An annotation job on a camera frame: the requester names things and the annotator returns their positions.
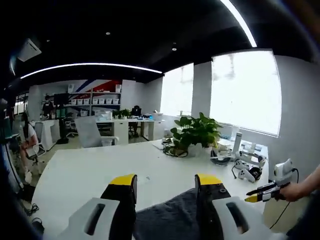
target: shelf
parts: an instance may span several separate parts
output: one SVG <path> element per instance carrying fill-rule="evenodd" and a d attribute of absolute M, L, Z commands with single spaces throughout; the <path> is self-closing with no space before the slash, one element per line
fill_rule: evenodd
<path fill-rule="evenodd" d="M 93 94 L 121 94 L 121 92 L 111 92 L 111 91 L 93 91 Z"/>
<path fill-rule="evenodd" d="M 120 106 L 120 104 L 92 104 L 92 106 Z"/>
<path fill-rule="evenodd" d="M 70 95 L 77 95 L 77 94 L 90 94 L 91 92 L 68 92 Z"/>
<path fill-rule="evenodd" d="M 90 107 L 90 104 L 82 104 L 82 105 L 72 105 L 72 104 L 66 104 L 64 107 Z"/>

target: air conditioner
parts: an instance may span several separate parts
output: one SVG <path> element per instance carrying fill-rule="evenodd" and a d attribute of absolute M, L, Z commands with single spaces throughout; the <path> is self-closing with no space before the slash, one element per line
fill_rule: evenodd
<path fill-rule="evenodd" d="M 18 54 L 18 59 L 25 62 L 39 54 L 41 54 L 41 50 L 30 40 L 30 38 L 28 38 Z"/>

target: black ceiling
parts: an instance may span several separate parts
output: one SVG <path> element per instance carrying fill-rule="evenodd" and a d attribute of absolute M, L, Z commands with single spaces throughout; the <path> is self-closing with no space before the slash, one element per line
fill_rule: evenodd
<path fill-rule="evenodd" d="M 49 1 L 17 11 L 14 41 L 35 40 L 42 53 L 16 61 L 16 77 L 72 63 L 113 63 L 167 72 L 211 56 L 250 49 L 238 22 L 220 0 Z M 232 0 L 258 48 L 311 61 L 313 53 L 291 21 L 268 0 Z M 176 43 L 177 51 L 172 51 Z M 24 78 L 21 88 L 74 79 L 129 79 L 160 74 L 111 66 L 60 68 Z"/>

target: led light strip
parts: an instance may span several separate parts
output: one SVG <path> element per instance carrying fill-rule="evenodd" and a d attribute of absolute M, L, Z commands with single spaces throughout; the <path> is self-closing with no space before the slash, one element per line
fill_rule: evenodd
<path fill-rule="evenodd" d="M 246 37 L 248 38 L 249 42 L 251 43 L 251 46 L 253 48 L 257 47 L 256 41 L 254 39 L 254 36 L 252 35 L 248 25 L 246 24 L 245 20 L 241 16 L 241 14 L 238 12 L 238 10 L 235 8 L 235 6 L 230 2 L 230 0 L 220 0 L 226 8 L 232 13 L 234 18 L 238 21 L 241 28 L 243 29 Z"/>
<path fill-rule="evenodd" d="M 130 68 L 130 69 L 139 69 L 139 70 L 145 70 L 145 71 L 149 71 L 149 72 L 153 72 L 153 73 L 157 73 L 157 74 L 162 74 L 162 71 L 157 71 L 157 70 L 144 68 L 144 67 L 140 67 L 140 66 L 131 66 L 131 65 L 115 64 L 115 63 L 86 62 L 86 63 L 71 63 L 71 64 L 64 64 L 64 65 L 47 67 L 44 69 L 40 69 L 40 70 L 31 72 L 27 75 L 24 75 L 24 76 L 20 77 L 20 79 L 24 79 L 24 78 L 29 77 L 31 75 L 38 74 L 38 73 L 41 73 L 41 72 L 44 72 L 47 70 L 51 70 L 51 69 L 60 69 L 60 68 L 74 67 L 74 66 L 114 66 L 114 67 Z"/>

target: tabletop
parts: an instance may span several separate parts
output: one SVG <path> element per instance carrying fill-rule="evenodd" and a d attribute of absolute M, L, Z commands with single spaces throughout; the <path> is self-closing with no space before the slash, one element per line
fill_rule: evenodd
<path fill-rule="evenodd" d="M 121 121 L 128 121 L 129 123 L 152 123 L 155 122 L 155 120 L 150 118 L 144 118 L 144 119 L 137 119 L 137 118 L 127 118 L 127 119 L 107 119 L 106 117 L 97 117 L 96 123 L 97 124 L 104 124 L 104 123 L 114 123 L 114 122 L 121 122 Z"/>
<path fill-rule="evenodd" d="M 194 188 L 198 173 L 215 175 L 231 196 L 241 199 L 268 183 L 268 161 L 260 180 L 251 183 L 234 179 L 232 163 L 218 166 L 206 158 L 171 157 L 154 147 L 154 142 L 58 150 L 45 167 L 32 198 L 32 203 L 39 206 L 33 217 L 42 219 L 44 237 L 61 233 L 69 217 L 91 198 L 99 198 L 118 176 L 137 174 L 136 211 Z M 263 213 L 264 202 L 250 204 Z"/>

